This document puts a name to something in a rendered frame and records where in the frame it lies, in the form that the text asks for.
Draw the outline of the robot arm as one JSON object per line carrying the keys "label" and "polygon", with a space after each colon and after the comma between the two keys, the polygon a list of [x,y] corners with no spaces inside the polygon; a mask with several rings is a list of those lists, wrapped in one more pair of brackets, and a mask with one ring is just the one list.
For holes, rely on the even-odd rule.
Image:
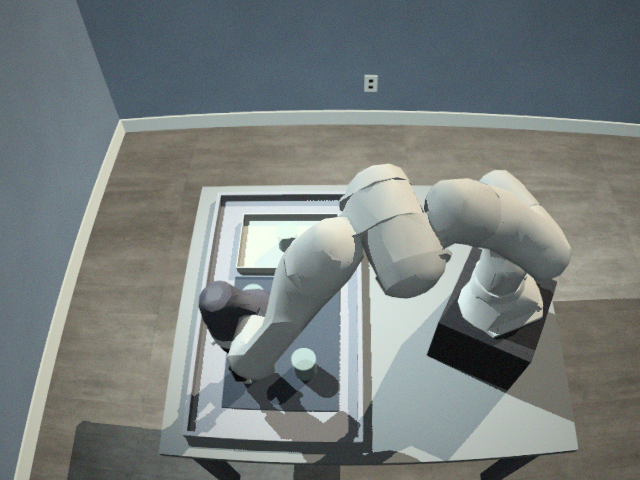
{"label": "robot arm", "polygon": [[277,360],[350,280],[364,258],[361,246],[385,295],[405,299],[436,285],[452,255],[445,248],[484,248],[458,299],[463,318],[493,338],[542,318],[534,279],[561,275],[572,249],[527,188],[506,170],[480,181],[442,180],[431,187],[423,213],[411,185],[391,164],[359,172],[340,199],[342,214],[311,226],[287,248],[271,294],[242,292],[226,281],[202,290],[199,310],[210,343],[230,349],[226,359],[237,375],[261,380],[275,372]]}

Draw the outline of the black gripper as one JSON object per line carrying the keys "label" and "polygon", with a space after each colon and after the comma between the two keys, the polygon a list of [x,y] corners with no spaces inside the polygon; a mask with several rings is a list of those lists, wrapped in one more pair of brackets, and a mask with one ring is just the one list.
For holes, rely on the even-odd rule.
{"label": "black gripper", "polygon": [[[226,349],[226,348],[222,348],[222,347],[221,347],[221,349],[222,349],[223,351],[225,351],[226,353],[229,353],[229,350],[230,350],[230,349]],[[232,375],[233,375],[233,377],[234,377],[235,381],[237,381],[237,382],[241,382],[241,383],[246,383],[246,384],[251,384],[251,380],[248,380],[248,379],[245,379],[245,378],[243,378],[243,377],[240,377],[240,376],[238,376],[235,372],[233,372],[233,370],[232,370],[231,366],[229,366],[229,368],[228,368],[228,369],[229,369],[229,371],[231,371],[231,373],[232,373]]]}

